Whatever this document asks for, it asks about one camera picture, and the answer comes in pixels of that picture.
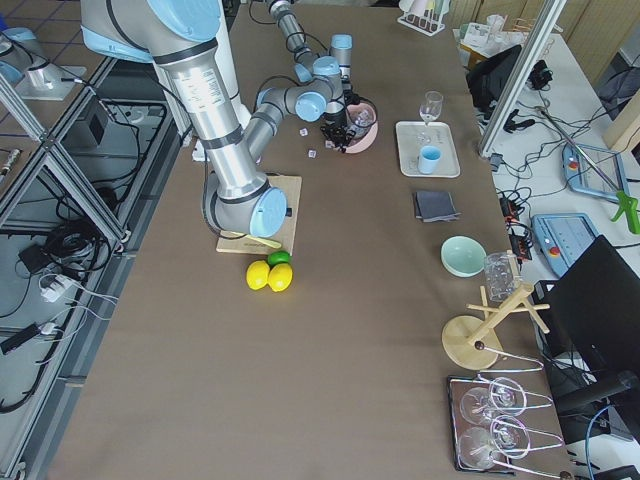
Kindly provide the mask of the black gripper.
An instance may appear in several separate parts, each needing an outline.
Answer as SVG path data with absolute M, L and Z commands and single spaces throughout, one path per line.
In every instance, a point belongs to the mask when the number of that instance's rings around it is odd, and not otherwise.
M 323 115 L 324 124 L 320 131 L 325 142 L 335 143 L 335 148 L 341 153 L 345 153 L 350 144 L 350 133 L 346 112 L 325 113 Z
M 361 97 L 353 90 L 344 91 L 345 106 L 359 105 L 361 103 Z

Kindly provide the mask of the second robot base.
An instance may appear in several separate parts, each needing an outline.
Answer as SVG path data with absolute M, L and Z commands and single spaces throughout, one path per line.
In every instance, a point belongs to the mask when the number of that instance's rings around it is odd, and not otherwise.
M 1 32 L 1 77 L 22 99 L 62 101 L 85 73 L 83 66 L 55 64 L 28 28 Z

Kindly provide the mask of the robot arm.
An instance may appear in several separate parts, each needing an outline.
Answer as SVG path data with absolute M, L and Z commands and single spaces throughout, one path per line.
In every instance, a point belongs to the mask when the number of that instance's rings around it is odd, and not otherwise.
M 328 126 L 347 122 L 341 53 L 320 56 L 307 43 L 288 1 L 269 13 L 285 36 L 301 85 L 269 89 L 247 122 L 227 85 L 235 80 L 226 22 L 218 1 L 84 1 L 81 28 L 96 53 L 151 63 L 165 72 L 212 161 L 204 215 L 216 228 L 270 237 L 286 216 L 285 193 L 271 186 L 256 161 L 288 114 Z
M 304 31 L 293 11 L 293 1 L 268 1 L 269 14 L 285 37 L 285 46 L 293 54 L 294 70 L 302 83 L 312 80 L 314 65 L 319 59 L 331 57 L 337 64 L 346 106 L 357 105 L 361 97 L 353 91 L 351 56 L 353 38 L 350 34 L 334 34 L 330 46 Z

